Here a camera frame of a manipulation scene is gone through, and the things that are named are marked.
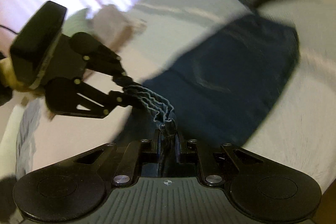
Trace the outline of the person left hand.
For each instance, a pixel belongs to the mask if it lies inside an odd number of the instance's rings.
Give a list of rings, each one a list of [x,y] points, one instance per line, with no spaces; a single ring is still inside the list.
[[[13,68],[13,76],[11,77],[11,80],[10,80],[10,87],[13,90],[16,90],[18,92],[23,92],[23,93],[27,93],[27,92],[32,91],[32,89],[30,89],[27,85],[25,85],[24,83],[17,80],[14,68]]]

